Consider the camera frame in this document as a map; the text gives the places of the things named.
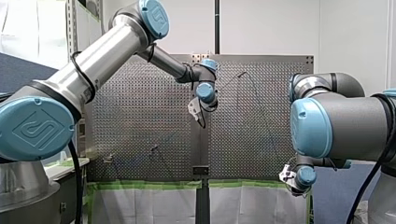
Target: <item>robotic arm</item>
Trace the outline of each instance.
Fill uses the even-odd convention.
[[[341,73],[293,76],[290,129],[297,166],[290,169],[286,165],[279,174],[281,181],[292,188],[294,195],[301,195],[315,183],[316,165],[347,168],[348,160],[376,161],[361,188],[364,192],[381,166],[380,179],[369,200],[369,223],[395,223],[395,96],[395,90],[388,90],[364,97],[359,82]]]
[[[140,0],[119,10],[110,28],[80,54],[73,54],[72,62],[52,77],[34,80],[0,104],[0,158],[39,161],[63,150],[84,105],[135,54],[179,83],[199,82],[196,95],[201,106],[216,108],[217,63],[205,59],[189,66],[154,44],[169,30],[160,2]]]

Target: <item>small bracket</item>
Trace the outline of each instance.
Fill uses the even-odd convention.
[[[209,166],[207,165],[192,166],[192,174],[209,175]]]
[[[201,62],[201,54],[192,54],[191,55],[191,59],[192,59],[192,64],[195,64],[195,63],[200,63]]]
[[[201,118],[201,107],[199,105],[198,97],[193,98],[188,105],[189,112],[198,121]]]

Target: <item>white wall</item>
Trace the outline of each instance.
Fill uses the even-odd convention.
[[[320,1],[320,73],[348,73],[366,95],[387,87],[389,1]]]
[[[220,1],[222,54],[314,55],[317,59],[318,32],[319,1]]]
[[[121,7],[135,0],[103,0],[104,25]],[[169,53],[206,53],[214,51],[213,0],[161,0],[169,16],[170,31],[167,37],[157,41]]]

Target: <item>metal frame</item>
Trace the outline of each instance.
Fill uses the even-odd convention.
[[[78,50],[76,0],[66,1],[66,33],[67,33],[67,52],[70,58],[72,53]]]

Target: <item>green tape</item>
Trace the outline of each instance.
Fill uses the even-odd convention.
[[[88,183],[87,188],[94,192],[101,189],[200,189],[201,181],[148,182],[140,180],[116,180],[113,182]]]
[[[271,180],[209,180],[210,188],[239,188],[239,187],[261,187],[261,188],[273,188],[273,189],[284,189],[286,186],[282,182],[271,181]]]

